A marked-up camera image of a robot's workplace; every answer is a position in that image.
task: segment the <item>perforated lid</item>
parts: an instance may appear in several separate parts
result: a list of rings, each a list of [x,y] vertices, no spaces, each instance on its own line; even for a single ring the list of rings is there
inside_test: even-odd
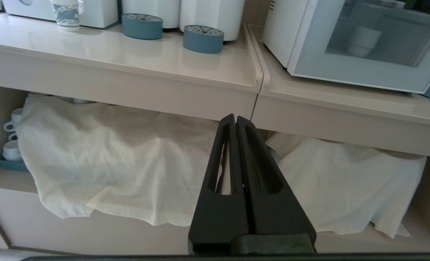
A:
[[[205,35],[213,35],[213,36],[224,35],[224,33],[218,29],[210,28],[208,26],[201,26],[201,25],[187,25],[185,26],[185,30],[198,33],[198,34],[205,34]]]
[[[147,22],[160,22],[163,21],[162,18],[157,16],[152,16],[148,14],[142,13],[124,13],[124,18],[134,19],[134,20],[146,20]]]

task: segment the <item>blue patterned cup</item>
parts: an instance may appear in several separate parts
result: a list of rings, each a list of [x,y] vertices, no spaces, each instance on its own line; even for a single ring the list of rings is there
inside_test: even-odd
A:
[[[79,29],[78,0],[50,0],[60,30]]]

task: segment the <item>white cloth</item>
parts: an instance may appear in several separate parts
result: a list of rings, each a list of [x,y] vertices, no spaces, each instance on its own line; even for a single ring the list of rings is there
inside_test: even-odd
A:
[[[397,232],[426,157],[277,133],[267,140],[317,232]]]
[[[218,123],[102,103],[28,98],[16,132],[43,205],[189,226]]]

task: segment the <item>microwave window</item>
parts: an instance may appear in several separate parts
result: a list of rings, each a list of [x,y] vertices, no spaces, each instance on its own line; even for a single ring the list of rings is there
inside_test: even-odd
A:
[[[326,53],[417,67],[430,47],[430,15],[396,0],[346,0]]]

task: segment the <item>blue tray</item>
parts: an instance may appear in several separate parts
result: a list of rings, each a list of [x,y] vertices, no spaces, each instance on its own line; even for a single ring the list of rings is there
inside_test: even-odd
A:
[[[29,172],[24,162],[8,161],[0,155],[0,167],[6,170]]]

